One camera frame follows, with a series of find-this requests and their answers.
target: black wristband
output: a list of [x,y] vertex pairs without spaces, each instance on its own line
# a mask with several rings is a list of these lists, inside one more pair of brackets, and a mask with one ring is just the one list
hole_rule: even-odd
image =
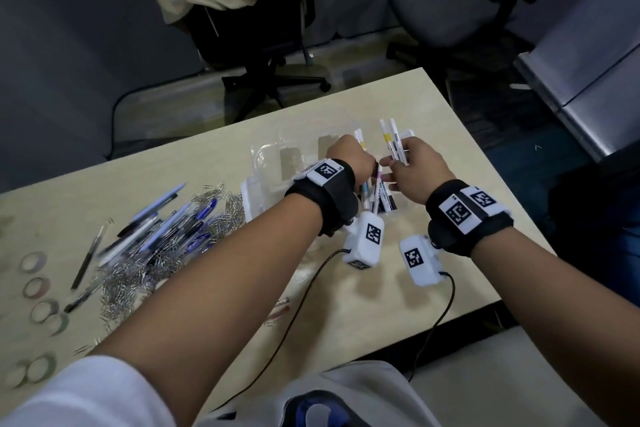
[[[425,204],[427,212],[431,216],[429,238],[433,245],[463,257],[469,257],[482,238],[513,226],[513,218],[506,212],[489,216],[480,206],[460,193],[462,189],[467,187],[469,187],[468,184],[460,179],[447,181],[431,193]],[[460,197],[460,201],[482,220],[482,223],[467,234],[463,234],[440,209],[440,205],[452,194]]]
[[[296,194],[300,194],[301,196],[311,199],[314,203],[320,206],[323,226],[318,236],[332,236],[337,230],[342,228],[346,220],[353,218],[353,216],[355,216],[358,212],[358,202],[355,195],[353,194],[353,189],[356,182],[353,169],[351,169],[351,166],[343,160],[333,160],[337,164],[340,164],[342,167],[344,167],[343,172],[345,173],[345,178],[349,184],[349,192],[345,190],[344,196],[332,196],[324,187],[318,186],[308,179],[300,179],[294,181],[293,185],[285,193],[285,196],[287,196],[288,194],[295,192]],[[340,204],[340,208],[343,210],[342,213],[340,213],[338,204]],[[350,216],[343,216],[345,210],[348,210],[347,214]]]

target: gray chair seat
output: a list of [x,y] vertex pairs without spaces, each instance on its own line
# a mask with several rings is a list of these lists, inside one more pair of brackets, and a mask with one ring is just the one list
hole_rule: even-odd
[[491,22],[500,6],[490,0],[389,0],[400,24],[418,42],[451,48]]

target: white sensor device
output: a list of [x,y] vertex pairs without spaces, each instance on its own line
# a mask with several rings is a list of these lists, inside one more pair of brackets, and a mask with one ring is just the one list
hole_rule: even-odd
[[406,237],[398,247],[404,265],[417,286],[432,286],[443,280],[439,273],[442,270],[442,264],[438,258],[439,252],[433,247],[428,237],[424,235]]
[[351,251],[342,257],[356,269],[364,270],[375,267],[380,260],[382,236],[385,232],[385,222],[371,211],[363,211],[353,218],[353,223],[342,227],[348,233],[344,247]]

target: person's left arm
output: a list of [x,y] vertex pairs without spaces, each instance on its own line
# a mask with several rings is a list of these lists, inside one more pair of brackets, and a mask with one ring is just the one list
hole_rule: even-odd
[[[327,157],[356,183],[374,159],[345,135]],[[211,390],[267,317],[323,225],[319,206],[290,194],[176,273],[92,352],[119,358],[154,386],[177,425]]]

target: light wood tabletop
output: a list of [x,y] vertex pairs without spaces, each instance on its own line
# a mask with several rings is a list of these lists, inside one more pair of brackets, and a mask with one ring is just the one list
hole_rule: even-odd
[[[380,118],[393,117],[401,130],[411,128],[444,156],[460,179],[506,204],[516,227],[550,250],[428,76],[416,69],[0,195],[2,374],[20,360],[49,352],[55,354],[56,371],[60,371],[79,358],[74,355],[77,348],[105,333],[99,318],[99,294],[94,294],[70,314],[65,331],[49,336],[42,325],[29,321],[36,303],[22,297],[29,279],[48,278],[51,287],[44,298],[57,300],[63,307],[72,297],[70,284],[93,237],[108,218],[115,221],[112,232],[119,230],[133,213],[183,181],[187,186],[173,208],[186,203],[205,184],[224,181],[228,190],[239,192],[242,181],[253,172],[252,144],[273,135],[273,129],[279,126],[297,124],[304,128],[316,119],[331,120],[332,115],[339,120],[347,115],[361,125],[368,150],[377,158],[388,154]],[[451,284],[444,281],[432,287],[415,286],[397,247],[404,237],[425,234],[427,224],[424,207],[411,204],[404,214],[387,221],[376,268],[359,271],[339,257],[327,265],[282,349],[250,393],[335,367],[433,326],[449,300]],[[324,241],[319,250],[307,253],[283,294],[291,298],[292,310],[298,307],[320,263],[343,243],[344,235],[338,233]],[[46,254],[44,268],[32,275],[21,272],[20,259],[38,251]],[[443,253],[441,260],[457,286],[446,321],[499,300],[469,259]],[[213,390],[203,412],[217,407],[254,379],[275,350],[291,316],[290,312],[275,326],[260,328]],[[27,383],[16,389],[3,386],[0,415],[43,384]]]

